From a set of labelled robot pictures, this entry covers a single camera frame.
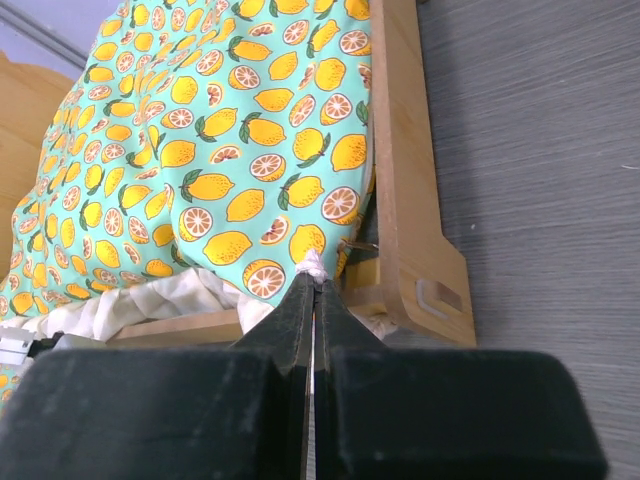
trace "yellow lemon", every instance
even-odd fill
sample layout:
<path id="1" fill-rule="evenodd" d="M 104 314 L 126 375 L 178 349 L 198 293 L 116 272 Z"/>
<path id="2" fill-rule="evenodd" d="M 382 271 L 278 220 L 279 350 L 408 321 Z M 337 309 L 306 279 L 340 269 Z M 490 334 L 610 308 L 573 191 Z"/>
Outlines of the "yellow lemon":
<path id="1" fill-rule="evenodd" d="M 228 222 L 245 222 L 264 208 L 264 191 L 249 189 L 238 194 L 227 207 Z"/>
<path id="2" fill-rule="evenodd" d="M 269 77 L 271 80 L 284 80 L 291 76 L 297 66 L 298 54 L 296 52 L 285 53 L 269 65 Z"/>
<path id="3" fill-rule="evenodd" d="M 153 196 L 144 207 L 144 213 L 147 216 L 147 220 L 151 220 L 152 218 L 157 217 L 166 203 L 167 193 L 164 190 Z"/>
<path id="4" fill-rule="evenodd" d="M 237 261 L 252 243 L 242 232 L 224 232 L 209 239 L 204 254 L 214 265 L 230 265 Z"/>
<path id="5" fill-rule="evenodd" d="M 66 176 L 66 173 L 67 173 L 67 167 L 62 167 L 60 170 L 58 170 L 58 174 L 55 176 L 55 178 L 53 179 L 53 181 L 49 184 L 49 186 L 47 188 L 47 192 L 48 193 L 53 192 L 53 190 L 58 185 L 60 185 L 62 180 L 64 180 L 64 177 Z"/>
<path id="6" fill-rule="evenodd" d="M 337 58 L 322 60 L 316 70 L 316 85 L 327 92 L 335 90 L 342 84 L 346 70 L 347 67 Z"/>
<path id="7" fill-rule="evenodd" d="M 47 267 L 44 263 L 38 263 L 33 269 L 33 288 L 47 286 Z"/>
<path id="8" fill-rule="evenodd" d="M 320 194 L 324 193 L 322 182 L 318 177 L 302 177 L 287 188 L 289 204 L 296 208 L 311 205 Z"/>
<path id="9" fill-rule="evenodd" d="M 175 72 L 178 68 L 184 68 L 184 67 L 188 67 L 189 65 L 192 65 L 201 56 L 202 56 L 202 50 L 200 50 L 200 49 L 196 50 L 191 55 L 189 55 L 187 58 L 185 58 L 182 62 L 180 62 L 180 65 L 178 65 L 176 68 L 174 68 L 173 71 Z"/>
<path id="10" fill-rule="evenodd" d="M 218 34 L 217 30 L 211 30 L 209 33 L 204 35 L 200 40 L 198 40 L 198 47 L 201 47 L 208 41 L 213 40 L 217 34 Z"/>
<path id="11" fill-rule="evenodd" d="M 131 27 L 133 28 L 134 26 L 142 26 L 142 25 L 146 25 L 146 23 L 149 21 L 149 10 L 147 9 L 147 7 L 145 7 L 144 5 L 137 5 L 135 7 L 135 10 L 133 11 L 133 25 L 131 25 Z"/>
<path id="12" fill-rule="evenodd" d="M 73 226 L 73 220 L 67 218 L 60 224 L 60 239 L 62 240 L 62 246 L 69 248 L 73 245 L 73 240 L 76 237 L 76 229 Z"/>
<path id="13" fill-rule="evenodd" d="M 81 130 L 84 127 L 86 127 L 87 124 L 91 121 L 91 119 L 95 115 L 95 113 L 96 113 L 95 105 L 89 105 L 87 108 L 85 108 L 80 114 L 80 116 L 78 117 L 78 129 Z"/>
<path id="14" fill-rule="evenodd" d="M 98 64 L 94 64 L 87 69 L 87 73 L 84 76 L 85 83 L 98 82 L 104 83 L 109 80 L 113 80 L 113 72 L 107 67 L 98 67 Z"/>
<path id="15" fill-rule="evenodd" d="M 340 31 L 335 20 L 329 20 L 310 40 L 314 52 L 322 50 L 327 43 Z"/>
<path id="16" fill-rule="evenodd" d="M 224 42 L 229 35 L 236 29 L 236 21 L 233 18 L 227 18 L 222 24 L 220 33 L 212 43 Z"/>
<path id="17" fill-rule="evenodd" d="M 115 191 L 118 184 L 122 181 L 122 177 L 124 177 L 124 167 L 114 168 L 109 172 L 107 179 L 104 182 L 105 197 L 108 197 Z"/>
<path id="18" fill-rule="evenodd" d="M 120 30 L 121 26 L 122 26 L 122 20 L 111 20 L 110 22 L 105 23 L 104 26 L 102 27 L 102 32 L 101 32 L 102 36 L 110 37 L 111 35 L 116 33 L 118 30 Z"/>
<path id="19" fill-rule="evenodd" d="M 327 239 L 317 225 L 300 225 L 289 241 L 289 255 L 294 263 L 300 263 L 312 248 L 318 254 L 324 252 Z"/>
<path id="20" fill-rule="evenodd" d="M 146 91 L 148 92 L 150 90 L 153 90 L 156 87 L 156 85 L 158 85 L 162 80 L 164 80 L 164 77 L 166 77 L 168 73 L 169 73 L 169 70 L 163 70 L 158 75 L 153 77 L 153 79 L 147 84 Z"/>
<path id="21" fill-rule="evenodd" d="M 160 139 L 160 131 L 155 125 L 149 127 L 149 140 L 154 149 L 158 148 L 158 140 Z"/>
<path id="22" fill-rule="evenodd" d="M 240 4 L 235 4 L 231 10 L 239 17 L 249 20 L 255 17 L 264 7 L 264 0 L 242 0 Z"/>
<path id="23" fill-rule="evenodd" d="M 84 177 L 85 187 L 89 190 L 97 188 L 100 185 L 100 182 L 102 182 L 103 174 L 104 173 L 100 165 L 91 165 Z"/>
<path id="24" fill-rule="evenodd" d="M 126 210 L 140 203 L 149 193 L 151 189 L 146 185 L 123 185 L 118 192 L 122 213 L 126 213 Z"/>
<path id="25" fill-rule="evenodd" d="M 113 125 L 107 129 L 106 136 L 114 142 L 124 142 L 131 136 L 131 129 L 124 125 Z"/>
<path id="26" fill-rule="evenodd" d="M 315 128 L 305 128 L 296 134 L 293 142 L 293 153 L 300 160 L 309 160 L 322 152 L 324 138 Z"/>
<path id="27" fill-rule="evenodd" d="M 71 285 L 67 285 L 67 292 L 72 297 L 75 297 L 78 300 L 86 300 L 91 297 L 89 291 L 85 290 L 81 286 L 72 283 Z"/>
<path id="28" fill-rule="evenodd" d="M 47 223 L 45 225 L 45 233 L 49 240 L 55 238 L 58 233 L 58 217 L 55 213 L 52 213 L 47 217 Z"/>
<path id="29" fill-rule="evenodd" d="M 80 209 L 80 216 L 82 220 L 86 223 L 86 225 L 91 228 L 95 228 L 100 224 L 100 220 L 102 219 L 102 205 L 98 202 L 88 203 L 87 200 L 82 208 Z"/>
<path id="30" fill-rule="evenodd" d="M 151 260 L 147 263 L 147 274 L 153 277 L 170 277 L 173 275 L 173 268 L 160 259 Z"/>
<path id="31" fill-rule="evenodd" d="M 93 56 L 101 62 L 107 62 L 113 58 L 118 50 L 118 45 L 113 42 L 103 43 L 93 52 Z"/>
<path id="32" fill-rule="evenodd" d="M 144 167 L 151 160 L 151 156 L 153 155 L 153 150 L 151 148 L 151 144 L 145 144 L 144 148 L 137 155 L 133 152 L 129 152 L 127 154 L 127 163 L 132 167 Z"/>
<path id="33" fill-rule="evenodd" d="M 261 43 L 242 40 L 242 37 L 234 37 L 231 42 L 229 42 L 229 53 L 232 58 L 233 55 L 235 55 L 236 57 L 246 60 L 261 62 L 271 55 L 272 52 Z"/>
<path id="34" fill-rule="evenodd" d="M 13 297 L 10 306 L 16 315 L 22 315 L 33 306 L 33 296 L 29 292 L 19 293 Z"/>
<path id="35" fill-rule="evenodd" d="M 105 115 L 115 115 L 116 117 L 128 117 L 136 111 L 136 106 L 130 102 L 122 100 L 112 100 L 104 107 Z"/>
<path id="36" fill-rule="evenodd" d="M 179 77 L 171 88 L 171 99 L 180 104 L 191 103 L 198 93 L 198 83 L 192 77 Z"/>
<path id="37" fill-rule="evenodd" d="M 136 39 L 133 41 L 135 47 L 141 52 L 148 52 L 151 50 L 153 44 L 153 35 L 150 33 L 139 33 Z"/>
<path id="38" fill-rule="evenodd" d="M 307 0 L 274 0 L 278 11 L 286 14 L 300 13 L 309 6 Z"/>
<path id="39" fill-rule="evenodd" d="M 35 250 L 36 252 L 41 252 L 44 248 L 44 236 L 42 235 L 42 233 L 38 232 L 34 234 L 33 241 L 29 243 L 31 243 L 31 248 L 33 250 Z"/>
<path id="40" fill-rule="evenodd" d="M 87 287 L 96 293 L 108 292 L 109 290 L 116 288 L 113 285 L 107 285 L 105 283 L 98 282 L 97 280 L 91 281 L 89 279 L 87 279 Z"/>
<path id="41" fill-rule="evenodd" d="M 369 0 L 346 0 L 344 8 L 351 18 L 356 20 L 367 20 L 369 18 Z"/>
<path id="42" fill-rule="evenodd" d="M 324 13 L 331 7 L 336 0 L 316 0 L 316 3 L 313 4 L 313 12 L 314 13 Z"/>
<path id="43" fill-rule="evenodd" d="M 351 170 L 363 165 L 367 159 L 367 139 L 364 135 L 354 134 L 342 137 L 331 154 L 333 170 Z"/>
<path id="44" fill-rule="evenodd" d="M 173 48 L 172 52 L 184 50 L 185 48 L 190 47 L 197 38 L 198 37 L 196 35 L 189 35 L 187 37 L 184 37 L 182 40 L 176 43 L 176 46 Z"/>
<path id="45" fill-rule="evenodd" d="M 71 255 L 71 265 L 73 265 L 73 268 L 75 268 L 76 272 L 78 272 L 80 275 L 87 274 L 87 264 L 84 263 L 84 260 L 82 260 L 77 255 Z"/>
<path id="46" fill-rule="evenodd" d="M 193 170 L 184 176 L 180 187 L 182 197 L 191 202 L 192 197 L 199 200 L 219 200 L 223 198 L 235 184 L 229 177 L 220 173 L 200 175 L 200 170 Z"/>
<path id="47" fill-rule="evenodd" d="M 200 19 L 202 18 L 203 13 L 204 10 L 202 10 L 201 8 L 196 8 L 193 12 L 191 12 L 189 18 L 187 18 L 187 23 L 184 26 L 184 31 L 190 32 L 191 30 L 195 29 L 198 26 L 198 23 L 200 23 Z"/>
<path id="48" fill-rule="evenodd" d="M 40 297 L 33 297 L 33 301 L 35 302 L 36 307 L 38 307 L 38 312 L 40 313 L 40 315 L 49 313 L 49 307 L 47 307 L 47 305 Z"/>
<path id="49" fill-rule="evenodd" d="M 44 165 L 42 166 L 42 173 L 49 173 L 51 170 L 53 170 L 53 167 L 56 166 L 56 163 L 58 163 L 57 155 L 51 155 L 47 157 L 44 161 Z"/>
<path id="50" fill-rule="evenodd" d="M 131 91 L 133 90 L 133 81 L 134 81 L 134 76 L 132 74 L 129 74 L 126 77 L 124 77 L 122 80 L 120 80 L 120 83 L 118 84 L 120 93 L 128 97 L 131 94 Z"/>
<path id="51" fill-rule="evenodd" d="M 67 174 L 64 177 L 64 183 L 73 182 L 80 174 L 81 170 L 82 167 L 80 166 L 80 162 L 73 162 L 67 170 Z"/>
<path id="52" fill-rule="evenodd" d="M 158 247 L 170 244 L 174 238 L 173 227 L 170 224 L 160 225 L 153 231 L 153 241 Z"/>
<path id="53" fill-rule="evenodd" d="M 160 163 L 163 167 L 182 167 L 196 156 L 196 144 L 186 140 L 174 140 L 162 149 Z"/>
<path id="54" fill-rule="evenodd" d="M 250 113 L 242 122 L 240 138 L 244 143 L 249 143 L 248 139 L 250 138 L 259 145 L 273 147 L 287 138 L 284 135 L 282 125 L 271 120 L 258 118 L 259 116 L 260 113 Z"/>
<path id="55" fill-rule="evenodd" d="M 198 137 L 205 142 L 214 142 L 215 137 L 228 132 L 236 124 L 237 113 L 237 108 L 223 108 L 210 115 L 206 120 L 204 117 L 200 117 L 195 125 Z"/>
<path id="56" fill-rule="evenodd" d="M 293 98 L 293 92 L 288 88 L 273 88 L 271 90 L 263 90 L 253 97 L 258 105 L 268 112 L 281 112 Z"/>
<path id="57" fill-rule="evenodd" d="M 98 260 L 109 268 L 118 268 L 120 266 L 118 250 L 107 240 L 98 240 L 96 242 L 96 256 Z"/>

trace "black plastic object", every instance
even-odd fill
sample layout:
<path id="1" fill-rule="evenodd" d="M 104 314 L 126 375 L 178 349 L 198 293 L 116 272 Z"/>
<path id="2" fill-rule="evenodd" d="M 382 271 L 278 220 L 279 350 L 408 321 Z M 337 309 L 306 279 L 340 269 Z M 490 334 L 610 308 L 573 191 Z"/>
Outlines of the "black plastic object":
<path id="1" fill-rule="evenodd" d="M 605 477 L 553 358 L 388 349 L 300 274 L 227 351 L 39 356 L 0 423 L 0 479 L 302 478 L 312 355 L 318 480 Z"/>
<path id="2" fill-rule="evenodd" d="M 578 390 L 548 355 L 339 349 L 331 366 L 341 478 L 605 477 Z"/>

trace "wooden slat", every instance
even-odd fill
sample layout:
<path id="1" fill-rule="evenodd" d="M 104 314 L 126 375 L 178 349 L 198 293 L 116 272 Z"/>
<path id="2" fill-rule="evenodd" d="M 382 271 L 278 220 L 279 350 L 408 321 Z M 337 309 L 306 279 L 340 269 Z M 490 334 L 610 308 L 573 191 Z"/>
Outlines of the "wooden slat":
<path id="1" fill-rule="evenodd" d="M 154 320 L 125 327 L 107 342 L 114 347 L 178 347 L 231 342 L 242 337 L 236 309 Z"/>
<path id="2" fill-rule="evenodd" d="M 402 326 L 474 345 L 466 262 L 440 225 L 415 0 L 374 1 L 370 6 L 384 304 Z M 416 295 L 420 279 L 455 292 L 462 312 L 441 318 L 421 308 Z"/>

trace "lemon pattern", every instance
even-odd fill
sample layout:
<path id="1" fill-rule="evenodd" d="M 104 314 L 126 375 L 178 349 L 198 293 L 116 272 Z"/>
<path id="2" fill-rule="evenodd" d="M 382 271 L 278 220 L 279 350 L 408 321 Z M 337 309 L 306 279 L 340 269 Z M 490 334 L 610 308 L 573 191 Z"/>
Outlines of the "lemon pattern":
<path id="1" fill-rule="evenodd" d="M 0 319 L 207 268 L 273 305 L 372 193 L 369 0 L 127 0 L 44 136 Z"/>

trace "green leaf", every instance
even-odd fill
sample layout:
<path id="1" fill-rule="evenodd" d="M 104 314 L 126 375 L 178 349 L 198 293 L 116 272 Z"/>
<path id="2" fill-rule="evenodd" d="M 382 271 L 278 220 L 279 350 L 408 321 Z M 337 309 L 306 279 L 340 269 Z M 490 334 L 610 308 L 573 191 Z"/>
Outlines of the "green leaf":
<path id="1" fill-rule="evenodd" d="M 240 127 L 240 140 L 244 143 L 249 143 L 249 126 L 244 124 Z"/>
<path id="2" fill-rule="evenodd" d="M 120 210 L 122 210 L 122 214 L 125 217 L 127 216 L 127 209 L 122 206 L 122 199 L 124 198 L 124 191 L 126 188 L 127 184 L 125 183 L 122 187 L 120 187 L 120 190 L 118 190 L 118 206 L 120 207 Z"/>
<path id="3" fill-rule="evenodd" d="M 327 18 L 329 16 L 329 14 L 331 13 L 331 9 L 333 8 L 333 3 L 329 6 L 329 8 L 327 8 L 324 12 L 322 12 L 320 15 L 318 15 L 316 17 L 316 20 L 324 20 L 325 18 Z"/>
<path id="4" fill-rule="evenodd" d="M 289 209 L 289 193 L 286 190 L 282 190 L 278 195 L 278 206 L 284 211 Z"/>
<path id="5" fill-rule="evenodd" d="M 29 242 L 27 243 L 27 252 L 29 252 L 29 253 L 31 253 L 31 250 L 33 250 L 33 242 L 35 241 L 37 234 L 38 234 L 38 232 L 36 232 L 33 235 L 31 235 L 31 238 L 29 239 Z"/>
<path id="6" fill-rule="evenodd" d="M 85 232 L 89 231 L 89 229 L 87 228 L 87 221 L 84 218 L 84 211 L 87 208 L 87 205 L 89 205 L 89 200 L 85 200 L 84 203 L 82 204 L 82 208 L 80 209 L 80 218 L 79 218 L 80 228 L 82 228 Z"/>
<path id="7" fill-rule="evenodd" d="M 198 136 L 200 136 L 204 130 L 204 116 L 200 117 L 198 120 L 196 120 L 195 125 L 193 126 L 193 128 L 196 129 L 196 133 L 198 134 Z"/>
<path id="8" fill-rule="evenodd" d="M 91 81 L 91 77 L 89 76 L 89 73 L 91 72 L 91 70 L 93 70 L 97 66 L 98 66 L 98 64 L 94 63 L 89 68 L 87 68 L 87 73 L 84 74 L 84 83 L 89 83 Z"/>
<path id="9" fill-rule="evenodd" d="M 284 190 L 287 190 L 289 187 L 291 187 L 291 185 L 296 183 L 296 180 L 298 180 L 298 178 L 300 178 L 300 174 L 299 173 L 296 173 L 295 175 L 291 175 L 289 177 L 289 179 L 285 182 L 284 187 L 282 187 L 282 188 Z"/>
<path id="10" fill-rule="evenodd" d="M 189 203 L 193 202 L 193 196 L 189 193 L 189 190 L 187 190 L 186 188 L 180 189 L 180 196 L 182 196 L 182 198 L 184 198 L 184 200 Z"/>
<path id="11" fill-rule="evenodd" d="M 189 173 L 187 173 L 184 176 L 184 179 L 182 180 L 182 188 L 186 188 L 192 183 L 194 183 L 200 176 L 200 172 L 202 172 L 202 169 L 198 168 L 196 170 L 191 170 Z"/>
<path id="12" fill-rule="evenodd" d="M 109 115 L 111 115 L 111 107 L 113 107 L 113 105 L 115 105 L 116 103 L 121 102 L 122 100 L 120 99 L 116 99 L 116 100 L 111 100 L 109 103 L 107 103 L 104 108 L 102 109 L 102 113 L 104 113 L 107 117 Z"/>
<path id="13" fill-rule="evenodd" d="M 298 168 L 308 168 L 311 165 L 313 165 L 314 163 L 316 163 L 318 161 L 318 159 L 322 157 L 322 154 L 318 153 L 316 155 L 313 155 L 311 157 L 309 157 L 306 161 L 299 163 L 298 164 Z"/>
<path id="14" fill-rule="evenodd" d="M 36 203 L 38 202 L 31 202 L 29 205 L 24 207 L 24 209 L 22 209 L 22 213 L 27 213 L 29 210 L 31 210 L 31 207 L 33 207 Z"/>
<path id="15" fill-rule="evenodd" d="M 180 258 L 178 247 L 176 246 L 175 243 L 171 245 L 171 258 L 173 259 L 174 263 L 177 263 L 181 267 L 185 267 L 185 268 L 190 267 L 190 265 L 187 262 L 185 262 L 182 258 Z"/>
<path id="16" fill-rule="evenodd" d="M 331 134 L 327 133 L 327 136 L 324 137 L 324 141 L 322 142 L 322 150 L 320 150 L 320 155 L 324 155 L 324 152 L 327 151 L 327 148 L 329 148 L 329 145 L 331 145 Z"/>
<path id="17" fill-rule="evenodd" d="M 356 106 L 356 115 L 364 125 L 367 125 L 367 123 L 369 123 L 369 109 L 364 104 L 364 102 L 361 101 Z"/>
<path id="18" fill-rule="evenodd" d="M 249 115 L 247 115 L 245 117 L 245 119 L 242 121 L 242 123 L 249 123 L 251 120 L 255 120 L 256 118 L 259 118 L 260 115 L 262 115 L 262 112 L 250 113 Z"/>

